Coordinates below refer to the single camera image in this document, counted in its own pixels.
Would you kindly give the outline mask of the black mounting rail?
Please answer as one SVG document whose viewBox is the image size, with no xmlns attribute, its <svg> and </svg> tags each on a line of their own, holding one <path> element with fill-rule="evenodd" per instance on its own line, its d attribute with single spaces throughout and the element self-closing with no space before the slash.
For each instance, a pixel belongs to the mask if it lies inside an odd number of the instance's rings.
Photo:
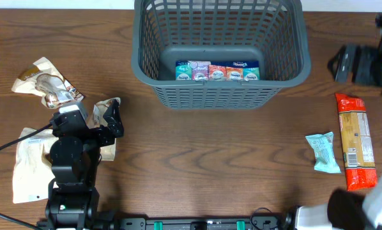
<svg viewBox="0 0 382 230">
<path fill-rule="evenodd" d="M 123 218 L 112 222 L 100 220 L 90 227 L 87 226 L 87 229 L 119 230 L 283 230 L 294 228 L 293 221 L 284 222 L 278 215 L 267 214 L 252 218 Z"/>
</svg>

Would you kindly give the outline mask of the white resealable pouch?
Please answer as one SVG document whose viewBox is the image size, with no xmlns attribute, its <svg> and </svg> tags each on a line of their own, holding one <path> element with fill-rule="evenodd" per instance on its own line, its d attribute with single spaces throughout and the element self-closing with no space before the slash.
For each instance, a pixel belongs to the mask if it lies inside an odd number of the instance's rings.
<svg viewBox="0 0 382 230">
<path fill-rule="evenodd" d="M 17 144 L 12 179 L 13 203 L 48 198 L 48 184 L 54 179 L 49 151 L 57 140 L 52 130 L 46 129 Z"/>
</svg>

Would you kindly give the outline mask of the beige snack pouch with window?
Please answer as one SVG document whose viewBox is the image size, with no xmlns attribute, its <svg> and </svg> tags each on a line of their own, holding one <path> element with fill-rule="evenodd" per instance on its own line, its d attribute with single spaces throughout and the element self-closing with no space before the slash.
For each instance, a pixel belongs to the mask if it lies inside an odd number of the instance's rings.
<svg viewBox="0 0 382 230">
<path fill-rule="evenodd" d="M 82 101 L 84 96 L 45 57 L 35 61 L 13 83 L 14 93 L 42 98 L 48 109 L 57 109 L 68 102 Z"/>
</svg>

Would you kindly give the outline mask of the Kleenex tissue multipack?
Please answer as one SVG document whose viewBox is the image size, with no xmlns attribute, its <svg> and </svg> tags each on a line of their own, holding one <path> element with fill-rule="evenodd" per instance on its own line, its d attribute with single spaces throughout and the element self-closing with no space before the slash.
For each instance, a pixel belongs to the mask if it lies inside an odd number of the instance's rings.
<svg viewBox="0 0 382 230">
<path fill-rule="evenodd" d="M 177 61 L 178 81 L 258 81 L 258 61 Z"/>
</svg>

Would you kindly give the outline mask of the grey plastic laundry basket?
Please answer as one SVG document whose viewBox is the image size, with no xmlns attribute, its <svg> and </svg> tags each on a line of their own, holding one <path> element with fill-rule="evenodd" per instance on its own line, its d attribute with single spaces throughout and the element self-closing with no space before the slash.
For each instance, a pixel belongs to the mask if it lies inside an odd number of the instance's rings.
<svg viewBox="0 0 382 230">
<path fill-rule="evenodd" d="M 172 109 L 255 109 L 310 74 L 299 0 L 136 1 L 132 71 Z M 256 61 L 257 80 L 176 77 L 178 61 Z"/>
</svg>

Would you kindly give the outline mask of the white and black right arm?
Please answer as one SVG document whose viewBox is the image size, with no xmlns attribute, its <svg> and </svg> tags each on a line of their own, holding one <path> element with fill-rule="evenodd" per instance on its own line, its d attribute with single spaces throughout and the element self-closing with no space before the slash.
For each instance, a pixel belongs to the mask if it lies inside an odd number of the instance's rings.
<svg viewBox="0 0 382 230">
<path fill-rule="evenodd" d="M 378 47 L 345 45 L 329 60 L 337 82 L 352 81 L 382 88 L 382 13 Z M 382 229 L 382 175 L 377 176 L 371 133 L 364 101 L 343 93 L 335 95 L 347 188 L 336 189 L 328 203 L 299 206 L 286 215 L 283 229 Z"/>
</svg>

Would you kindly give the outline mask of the orange spaghetti package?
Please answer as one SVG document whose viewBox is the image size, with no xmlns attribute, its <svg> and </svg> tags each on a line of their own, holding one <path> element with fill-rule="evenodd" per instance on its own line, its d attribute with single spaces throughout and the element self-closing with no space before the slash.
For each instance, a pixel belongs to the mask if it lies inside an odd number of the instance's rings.
<svg viewBox="0 0 382 230">
<path fill-rule="evenodd" d="M 373 188 L 378 182 L 365 103 L 337 93 L 340 136 L 348 191 Z"/>
</svg>

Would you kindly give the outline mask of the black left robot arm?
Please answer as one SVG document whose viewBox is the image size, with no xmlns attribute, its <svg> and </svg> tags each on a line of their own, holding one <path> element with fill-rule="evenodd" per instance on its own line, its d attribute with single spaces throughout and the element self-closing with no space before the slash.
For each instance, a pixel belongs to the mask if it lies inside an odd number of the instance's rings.
<svg viewBox="0 0 382 230">
<path fill-rule="evenodd" d="M 100 149 L 122 137 L 124 128 L 119 102 L 113 99 L 103 115 L 106 126 L 89 128 L 79 104 L 71 104 L 50 120 L 58 140 L 50 148 L 54 179 L 48 186 L 42 229 L 119 229 L 113 211 L 98 213 L 96 173 L 102 159 Z"/>
</svg>

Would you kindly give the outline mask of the teal wipes packet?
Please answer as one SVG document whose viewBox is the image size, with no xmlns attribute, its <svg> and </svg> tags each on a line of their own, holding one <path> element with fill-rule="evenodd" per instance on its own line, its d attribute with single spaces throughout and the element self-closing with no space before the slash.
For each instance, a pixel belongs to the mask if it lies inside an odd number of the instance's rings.
<svg viewBox="0 0 382 230">
<path fill-rule="evenodd" d="M 308 135 L 305 138 L 314 150 L 316 160 L 314 170 L 330 174 L 340 174 L 341 170 L 333 152 L 333 132 Z"/>
</svg>

